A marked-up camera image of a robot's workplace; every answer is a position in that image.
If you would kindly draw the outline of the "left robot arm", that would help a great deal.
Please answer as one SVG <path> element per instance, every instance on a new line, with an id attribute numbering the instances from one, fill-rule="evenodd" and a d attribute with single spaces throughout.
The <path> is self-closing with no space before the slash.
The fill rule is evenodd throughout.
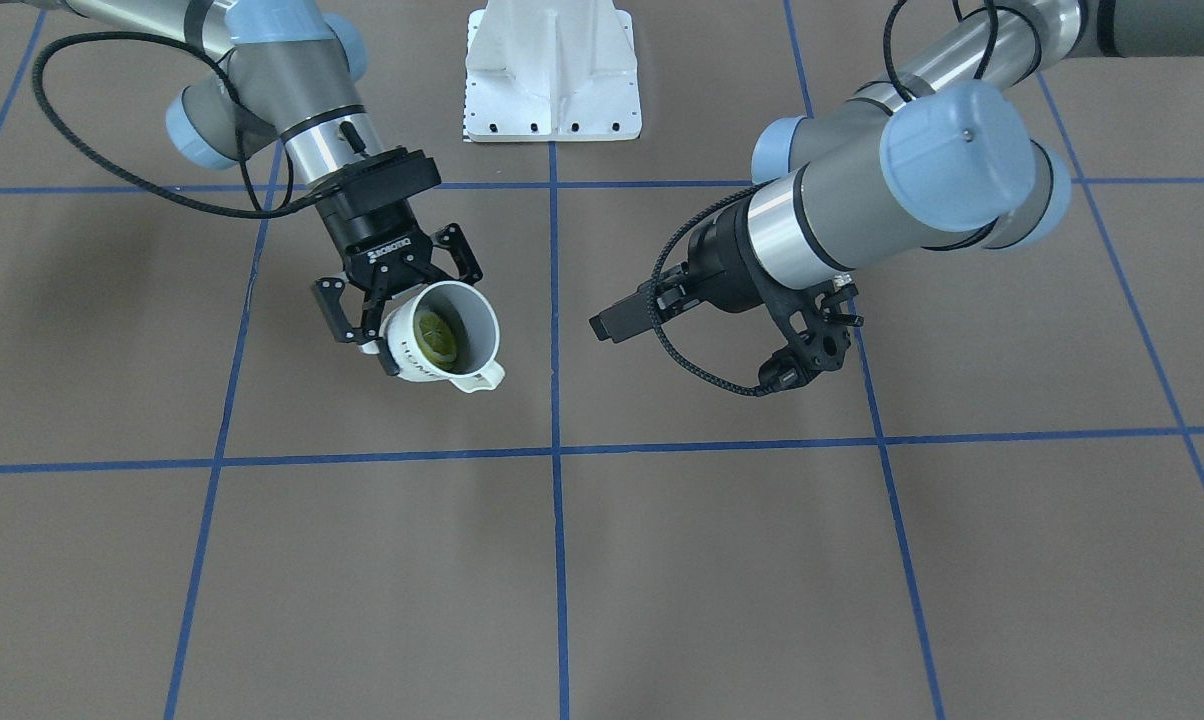
<path id="1" fill-rule="evenodd" d="M 767 126 L 757 190 L 590 327 L 622 342 L 700 303 L 765 305 L 791 342 L 843 352 L 852 319 L 838 275 L 914 249 L 1009 249 L 1054 228 L 1067 175 L 1005 92 L 1085 57 L 1204 57 L 1204 1 L 996 1 L 967 14 L 830 114 Z"/>

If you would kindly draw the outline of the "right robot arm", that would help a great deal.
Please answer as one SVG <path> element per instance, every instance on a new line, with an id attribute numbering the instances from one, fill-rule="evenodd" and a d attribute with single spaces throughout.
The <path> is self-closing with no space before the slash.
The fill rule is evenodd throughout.
<path id="1" fill-rule="evenodd" d="M 327 327 L 340 343 L 386 354 L 384 306 L 401 293 L 447 281 L 430 260 L 448 252 L 458 279 L 480 268 L 456 229 L 425 234 L 411 197 L 441 182 L 432 158 L 384 143 L 356 82 L 366 67 L 360 33 L 314 1 L 67 1 L 73 14 L 108 24 L 46 45 L 33 61 L 33 94 L 45 118 L 87 159 L 113 177 L 185 208 L 265 220 L 315 208 L 342 260 L 342 273 L 314 283 Z M 45 90 L 45 69 L 58 51 L 105 41 L 159 45 L 208 65 L 166 111 L 169 140 L 205 169 L 244 169 L 270 143 L 287 157 L 287 184 L 306 187 L 277 208 L 250 209 L 185 197 L 104 158 L 72 131 Z"/>

